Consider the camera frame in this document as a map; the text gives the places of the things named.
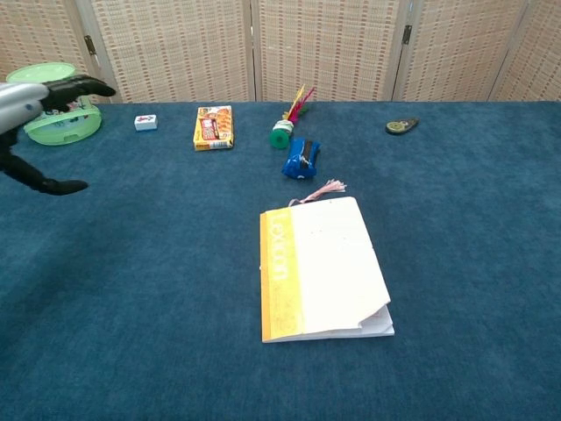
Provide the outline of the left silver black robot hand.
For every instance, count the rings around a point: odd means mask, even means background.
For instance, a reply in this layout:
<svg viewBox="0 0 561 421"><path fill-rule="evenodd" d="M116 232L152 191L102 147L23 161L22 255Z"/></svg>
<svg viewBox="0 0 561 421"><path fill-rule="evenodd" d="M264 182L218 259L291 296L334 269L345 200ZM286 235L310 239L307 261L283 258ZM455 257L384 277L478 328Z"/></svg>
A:
<svg viewBox="0 0 561 421"><path fill-rule="evenodd" d="M3 82L1 84L1 172L30 189L52 196L70 195L89 185L81 180L57 181L11 151L18 130L44 111L68 111L80 96L111 97L116 91L90 75L71 75L50 82Z"/></svg>

